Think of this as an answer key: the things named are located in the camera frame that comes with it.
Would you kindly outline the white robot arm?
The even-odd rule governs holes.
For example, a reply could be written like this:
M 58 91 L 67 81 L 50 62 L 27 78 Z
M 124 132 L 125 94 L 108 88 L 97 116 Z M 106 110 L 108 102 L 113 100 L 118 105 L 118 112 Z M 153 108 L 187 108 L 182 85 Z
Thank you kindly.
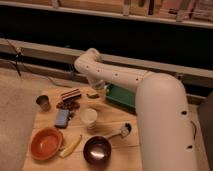
M 74 66 L 96 90 L 108 82 L 135 93 L 143 171 L 198 171 L 181 81 L 165 73 L 104 64 L 94 48 L 81 54 Z

